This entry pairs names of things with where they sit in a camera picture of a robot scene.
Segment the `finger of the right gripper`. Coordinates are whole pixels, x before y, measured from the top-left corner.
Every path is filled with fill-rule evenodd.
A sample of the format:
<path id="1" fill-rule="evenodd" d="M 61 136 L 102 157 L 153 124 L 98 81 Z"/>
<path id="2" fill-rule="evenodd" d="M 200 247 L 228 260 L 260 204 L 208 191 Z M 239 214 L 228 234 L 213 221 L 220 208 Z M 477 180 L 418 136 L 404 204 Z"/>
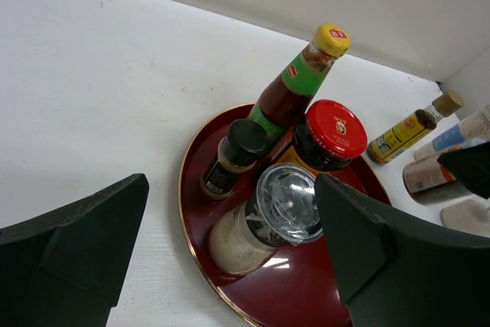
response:
<path id="1" fill-rule="evenodd" d="M 489 199 L 489 142 L 444 153 L 437 162 L 471 193 Z"/>

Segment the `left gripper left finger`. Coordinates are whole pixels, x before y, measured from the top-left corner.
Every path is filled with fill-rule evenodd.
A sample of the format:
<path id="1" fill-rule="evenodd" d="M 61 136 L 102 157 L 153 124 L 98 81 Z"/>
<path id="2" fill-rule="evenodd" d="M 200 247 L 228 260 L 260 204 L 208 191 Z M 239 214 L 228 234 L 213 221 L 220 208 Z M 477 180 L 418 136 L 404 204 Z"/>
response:
<path id="1" fill-rule="evenodd" d="M 149 195 L 133 174 L 1 230 L 3 326 L 105 326 Z"/>

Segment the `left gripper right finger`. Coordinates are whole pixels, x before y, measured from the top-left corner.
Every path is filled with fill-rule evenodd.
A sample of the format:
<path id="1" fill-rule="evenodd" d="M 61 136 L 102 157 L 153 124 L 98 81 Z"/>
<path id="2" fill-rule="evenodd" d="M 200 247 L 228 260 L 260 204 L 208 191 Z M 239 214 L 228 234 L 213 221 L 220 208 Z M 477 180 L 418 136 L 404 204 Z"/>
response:
<path id="1" fill-rule="evenodd" d="M 489 240 L 315 180 L 341 303 L 355 326 L 487 326 Z"/>

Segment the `white lid spice jar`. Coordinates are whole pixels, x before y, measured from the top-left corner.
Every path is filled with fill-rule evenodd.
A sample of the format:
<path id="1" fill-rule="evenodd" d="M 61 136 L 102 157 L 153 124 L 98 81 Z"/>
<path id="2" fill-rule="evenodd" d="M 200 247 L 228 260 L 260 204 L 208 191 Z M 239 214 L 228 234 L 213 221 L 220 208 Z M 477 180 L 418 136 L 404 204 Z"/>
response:
<path id="1" fill-rule="evenodd" d="M 412 162 L 403 169 L 402 179 L 410 197 L 421 205 L 439 204 L 472 193 L 433 156 Z"/>

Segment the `black cap round bottle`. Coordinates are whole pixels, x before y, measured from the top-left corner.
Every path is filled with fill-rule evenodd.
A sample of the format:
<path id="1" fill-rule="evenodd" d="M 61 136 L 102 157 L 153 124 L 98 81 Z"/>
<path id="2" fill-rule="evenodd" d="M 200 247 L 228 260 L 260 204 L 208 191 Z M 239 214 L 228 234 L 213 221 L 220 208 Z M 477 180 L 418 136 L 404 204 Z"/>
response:
<path id="1" fill-rule="evenodd" d="M 442 209 L 440 220 L 446 228 L 489 237 L 489 200 L 465 195 Z"/>

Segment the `small yellow label bottle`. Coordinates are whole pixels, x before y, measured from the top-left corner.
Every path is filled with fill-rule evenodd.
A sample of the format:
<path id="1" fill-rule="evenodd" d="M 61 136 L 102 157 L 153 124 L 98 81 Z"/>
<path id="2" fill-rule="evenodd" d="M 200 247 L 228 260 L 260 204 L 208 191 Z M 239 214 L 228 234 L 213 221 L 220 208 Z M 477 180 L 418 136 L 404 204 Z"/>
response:
<path id="1" fill-rule="evenodd" d="M 449 90 L 426 108 L 414 111 L 373 139 L 367 146 L 367 156 L 378 165 L 387 164 L 431 133 L 440 120 L 451 116 L 464 104 L 457 92 Z"/>

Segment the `salt grinder clear lid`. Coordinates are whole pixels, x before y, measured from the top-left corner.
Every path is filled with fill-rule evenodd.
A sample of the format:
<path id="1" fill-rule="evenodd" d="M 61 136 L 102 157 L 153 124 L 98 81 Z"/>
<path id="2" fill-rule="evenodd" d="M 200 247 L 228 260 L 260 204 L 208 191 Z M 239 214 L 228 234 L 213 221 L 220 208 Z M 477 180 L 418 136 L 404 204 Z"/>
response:
<path id="1" fill-rule="evenodd" d="M 211 229 L 207 248 L 224 273 L 244 276 L 280 248 L 323 235 L 315 199 L 315 176 L 293 163 L 277 163 L 258 178 L 249 199 L 228 211 Z"/>

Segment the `red lid sauce jar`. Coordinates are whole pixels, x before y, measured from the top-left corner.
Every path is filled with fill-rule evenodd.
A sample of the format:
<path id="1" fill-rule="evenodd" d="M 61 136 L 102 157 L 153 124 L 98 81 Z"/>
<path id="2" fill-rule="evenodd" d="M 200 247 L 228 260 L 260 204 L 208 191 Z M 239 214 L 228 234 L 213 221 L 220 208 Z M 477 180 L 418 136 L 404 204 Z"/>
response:
<path id="1" fill-rule="evenodd" d="M 349 166 L 367 145 L 364 126 L 349 108 L 334 100 L 318 100 L 296 124 L 275 162 L 299 165 L 318 175 Z"/>

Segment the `green label sauce bottle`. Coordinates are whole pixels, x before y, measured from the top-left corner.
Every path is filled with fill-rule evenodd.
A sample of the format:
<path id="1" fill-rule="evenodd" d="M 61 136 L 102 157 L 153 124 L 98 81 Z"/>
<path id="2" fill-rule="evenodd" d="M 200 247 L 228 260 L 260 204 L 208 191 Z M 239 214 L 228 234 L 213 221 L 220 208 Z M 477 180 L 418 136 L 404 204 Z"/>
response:
<path id="1" fill-rule="evenodd" d="M 324 23 L 312 40 L 260 94 L 247 117 L 261 125 L 270 145 L 301 119 L 335 62 L 351 46 L 341 27 Z"/>

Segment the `small black cap spice jar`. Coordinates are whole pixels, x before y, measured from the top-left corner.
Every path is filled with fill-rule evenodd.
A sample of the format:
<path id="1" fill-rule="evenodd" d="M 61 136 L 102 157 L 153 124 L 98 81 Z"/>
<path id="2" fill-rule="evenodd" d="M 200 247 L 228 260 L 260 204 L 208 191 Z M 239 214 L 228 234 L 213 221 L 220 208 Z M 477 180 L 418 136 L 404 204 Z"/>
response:
<path id="1" fill-rule="evenodd" d="M 259 123 L 250 119 L 234 120 L 199 180 L 203 194 L 214 200 L 228 197 L 240 176 L 251 170 L 268 148 L 269 137 Z"/>

